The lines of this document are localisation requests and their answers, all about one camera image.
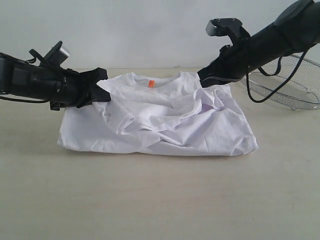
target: metal basket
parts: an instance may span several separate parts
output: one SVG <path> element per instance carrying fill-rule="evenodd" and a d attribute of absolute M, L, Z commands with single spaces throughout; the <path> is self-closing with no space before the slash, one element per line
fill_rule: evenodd
<path fill-rule="evenodd" d="M 277 76 L 264 76 L 259 70 L 249 75 L 249 87 L 253 92 L 266 97 L 292 73 L 300 56 L 290 55 L 282 58 L 281 72 Z M 267 63 L 262 68 L 269 74 L 277 69 L 278 60 Z M 320 109 L 320 65 L 304 59 L 294 77 L 271 100 L 289 106 L 292 110 L 318 110 Z"/>

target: white t-shirt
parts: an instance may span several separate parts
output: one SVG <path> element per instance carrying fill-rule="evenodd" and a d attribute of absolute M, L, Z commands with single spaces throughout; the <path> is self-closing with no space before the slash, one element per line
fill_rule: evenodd
<path fill-rule="evenodd" d="M 202 88 L 193 72 L 169 78 L 131 72 L 98 85 L 111 101 L 67 108 L 58 144 L 75 151 L 175 156 L 235 156 L 258 149 L 228 85 Z"/>

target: white table surface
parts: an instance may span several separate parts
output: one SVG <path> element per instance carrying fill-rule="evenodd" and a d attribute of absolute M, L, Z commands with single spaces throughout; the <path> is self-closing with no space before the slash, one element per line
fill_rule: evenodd
<path fill-rule="evenodd" d="M 108 72 L 179 71 L 196 69 Z M 320 111 L 231 89 L 258 140 L 250 155 L 73 152 L 56 144 L 63 111 L 0 100 L 0 239 L 319 239 Z"/>

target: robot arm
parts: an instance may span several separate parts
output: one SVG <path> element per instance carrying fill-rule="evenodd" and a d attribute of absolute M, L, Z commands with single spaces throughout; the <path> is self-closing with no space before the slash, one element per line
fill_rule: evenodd
<path fill-rule="evenodd" d="M 206 31 L 210 36 L 229 36 L 232 45 L 221 48 L 219 57 L 198 72 L 202 87 L 237 82 L 277 58 L 293 53 L 305 54 L 320 43 L 320 2 L 298 0 L 275 22 L 253 36 L 235 18 L 211 20 Z M 33 49 L 29 52 L 33 59 L 27 61 L 0 53 L 0 94 L 41 101 L 12 99 L 2 95 L 0 99 L 50 102 L 51 110 L 81 108 L 94 101 L 111 100 L 109 93 L 96 85 L 98 81 L 108 78 L 106 70 L 97 68 L 79 73 L 60 67 L 69 56 L 61 41 L 45 57 Z M 32 65 L 37 59 L 40 65 Z"/>

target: orange label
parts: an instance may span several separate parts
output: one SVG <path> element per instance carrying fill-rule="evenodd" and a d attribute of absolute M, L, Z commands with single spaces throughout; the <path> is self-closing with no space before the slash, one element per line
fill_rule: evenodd
<path fill-rule="evenodd" d="M 156 81 L 155 80 L 150 80 L 149 81 L 149 88 L 153 88 L 155 86 Z"/>

